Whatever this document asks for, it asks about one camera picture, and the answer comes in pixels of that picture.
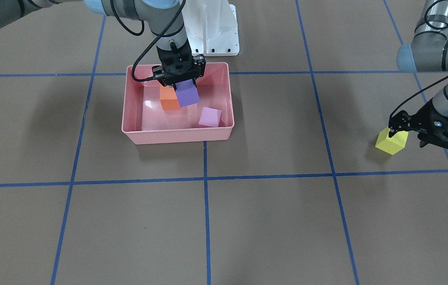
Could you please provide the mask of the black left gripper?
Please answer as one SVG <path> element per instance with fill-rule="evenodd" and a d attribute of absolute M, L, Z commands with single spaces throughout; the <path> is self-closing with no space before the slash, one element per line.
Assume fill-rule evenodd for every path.
<path fill-rule="evenodd" d="M 419 147 L 434 145 L 448 150 L 448 117 L 438 112 L 430 99 L 415 114 L 400 111 L 389 119 L 388 137 L 392 138 L 400 131 L 417 132 Z"/>

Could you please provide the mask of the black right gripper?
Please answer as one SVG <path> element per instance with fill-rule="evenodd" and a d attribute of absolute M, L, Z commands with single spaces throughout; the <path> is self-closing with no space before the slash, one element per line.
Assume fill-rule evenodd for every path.
<path fill-rule="evenodd" d="M 187 80 L 195 82 L 204 76 L 206 58 L 203 54 L 193 56 L 189 42 L 175 49 L 157 47 L 157 54 L 161 61 L 161 66 L 157 67 L 157 81 L 162 86 L 173 86 Z"/>

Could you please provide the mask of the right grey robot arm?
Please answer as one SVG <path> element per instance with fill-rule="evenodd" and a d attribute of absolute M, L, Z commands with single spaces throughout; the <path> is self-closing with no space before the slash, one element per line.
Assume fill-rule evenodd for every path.
<path fill-rule="evenodd" d="M 0 29 L 35 11 L 65 5 L 66 0 L 0 0 Z M 158 81 L 173 86 L 204 75 L 205 56 L 193 55 L 182 11 L 184 0 L 84 0 L 84 6 L 94 14 L 115 18 L 133 36 L 149 30 L 153 40 L 132 65 L 130 78 L 136 82 Z M 136 76 L 140 61 L 155 49 L 160 64 L 152 68 L 151 76 Z"/>

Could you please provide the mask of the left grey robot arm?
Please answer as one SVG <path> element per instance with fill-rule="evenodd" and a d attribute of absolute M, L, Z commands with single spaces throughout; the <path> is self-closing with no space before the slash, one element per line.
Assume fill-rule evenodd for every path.
<path fill-rule="evenodd" d="M 401 45 L 396 64 L 403 72 L 448 72 L 448 0 L 425 2 L 414 37 Z M 402 131 L 417 132 L 421 148 L 431 144 L 448 150 L 448 83 L 413 115 L 394 109 L 387 136 Z"/>

